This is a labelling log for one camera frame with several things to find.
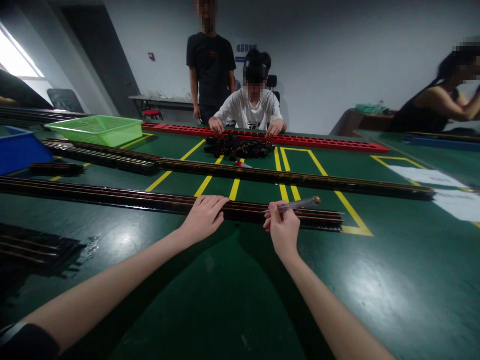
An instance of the black t-shirt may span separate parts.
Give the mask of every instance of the black t-shirt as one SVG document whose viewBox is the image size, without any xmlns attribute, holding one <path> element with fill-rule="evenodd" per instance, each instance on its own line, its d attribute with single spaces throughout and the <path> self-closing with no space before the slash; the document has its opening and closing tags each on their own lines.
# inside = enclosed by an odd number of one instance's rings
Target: black t-shirt
<svg viewBox="0 0 480 360">
<path fill-rule="evenodd" d="M 220 35 L 208 37 L 202 32 L 188 38 L 186 64 L 196 69 L 201 105 L 221 106 L 230 96 L 229 71 L 235 70 L 234 51 Z"/>
<path fill-rule="evenodd" d="M 0 69 L 0 96 L 15 100 L 22 108 L 53 110 L 54 107 L 18 77 Z"/>
<path fill-rule="evenodd" d="M 396 133 L 441 133 L 445 126 L 449 123 L 449 117 L 440 115 L 429 107 L 419 108 L 414 105 L 417 97 L 425 90 L 415 95 L 409 102 L 407 102 L 399 112 L 395 114 L 393 121 L 390 124 L 388 131 Z M 458 89 L 454 89 L 450 94 L 453 101 L 457 101 L 460 97 Z"/>
</svg>

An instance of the green workbench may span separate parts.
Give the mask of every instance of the green workbench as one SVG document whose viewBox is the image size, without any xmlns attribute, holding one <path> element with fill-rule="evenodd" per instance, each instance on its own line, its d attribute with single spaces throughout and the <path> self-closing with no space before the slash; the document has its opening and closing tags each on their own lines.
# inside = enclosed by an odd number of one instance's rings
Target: green workbench
<svg viewBox="0 0 480 360">
<path fill-rule="evenodd" d="M 452 175 L 480 183 L 478 153 L 404 145 L 400 139 L 397 135 L 381 140 L 398 147 L 388 154 L 278 146 L 267 158 L 247 163 L 261 169 L 281 167 L 317 175 L 323 171 L 336 177 L 409 184 L 385 166 L 407 162 L 429 169 L 445 166 Z M 203 140 L 151 132 L 127 149 L 218 163 L 199 145 Z M 403 147 L 415 150 L 409 155 Z M 227 158 L 221 163 L 232 164 Z M 15 176 L 27 177 L 28 172 Z M 480 225 L 459 221 L 432 202 L 176 172 L 149 177 L 97 165 L 90 165 L 80 177 L 54 180 L 189 196 L 215 194 L 264 204 L 318 195 L 321 209 L 345 213 L 344 233 L 300 230 L 299 253 L 394 356 L 478 359 Z M 0 204 L 2 223 L 87 245 L 77 264 L 61 276 L 31 275 L 19 285 L 0 307 L 0 327 L 147 248 L 185 218 L 5 194 L 0 194 Z M 209 239 L 152 275 L 64 357 L 223 360 L 332 355 L 277 258 L 270 235 L 261 225 L 226 221 Z"/>
</svg>

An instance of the paper sheet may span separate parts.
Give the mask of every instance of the paper sheet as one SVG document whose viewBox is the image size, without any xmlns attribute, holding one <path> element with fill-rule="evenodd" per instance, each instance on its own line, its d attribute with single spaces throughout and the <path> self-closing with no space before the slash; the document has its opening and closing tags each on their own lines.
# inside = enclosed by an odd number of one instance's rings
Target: paper sheet
<svg viewBox="0 0 480 360">
<path fill-rule="evenodd" d="M 395 165 L 389 165 L 388 168 L 405 179 L 410 179 L 417 183 L 443 185 L 453 188 L 468 188 L 468 186 L 437 170 L 426 170 L 417 167 L 403 167 Z"/>
<path fill-rule="evenodd" d="M 461 191 L 435 189 L 433 202 L 458 220 L 480 223 L 480 196 Z"/>
</svg>

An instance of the red rack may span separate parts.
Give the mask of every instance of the red rack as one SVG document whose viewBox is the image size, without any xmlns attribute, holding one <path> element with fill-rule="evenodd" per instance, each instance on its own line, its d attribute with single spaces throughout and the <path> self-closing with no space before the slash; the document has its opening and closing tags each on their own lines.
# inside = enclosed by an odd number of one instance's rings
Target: red rack
<svg viewBox="0 0 480 360">
<path fill-rule="evenodd" d="M 143 130 L 146 131 L 158 131 L 163 133 L 194 135 L 203 137 L 216 135 L 208 127 L 171 125 L 155 122 L 144 122 L 141 127 L 143 128 Z M 263 132 L 225 130 L 224 134 L 238 135 L 238 137 L 242 140 L 259 140 L 265 138 L 265 134 Z M 390 151 L 389 148 L 375 142 L 334 140 L 307 136 L 277 135 L 274 138 L 269 139 L 268 141 L 270 141 L 272 144 L 278 145 L 293 145 L 309 148 L 325 148 L 378 154 L 387 154 Z"/>
</svg>

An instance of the woman in white t-shirt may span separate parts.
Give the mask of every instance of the woman in white t-shirt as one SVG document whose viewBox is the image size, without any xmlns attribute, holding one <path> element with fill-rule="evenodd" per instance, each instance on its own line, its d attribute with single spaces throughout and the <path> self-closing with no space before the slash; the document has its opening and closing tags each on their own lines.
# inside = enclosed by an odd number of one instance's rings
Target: woman in white t-shirt
<svg viewBox="0 0 480 360">
<path fill-rule="evenodd" d="M 267 130 L 267 138 L 287 130 L 277 97 L 266 89 L 271 67 L 272 60 L 268 53 L 257 49 L 249 51 L 243 67 L 246 87 L 230 95 L 215 116 L 210 118 L 208 124 L 214 133 L 223 133 L 224 126 L 233 121 L 239 128 Z"/>
</svg>

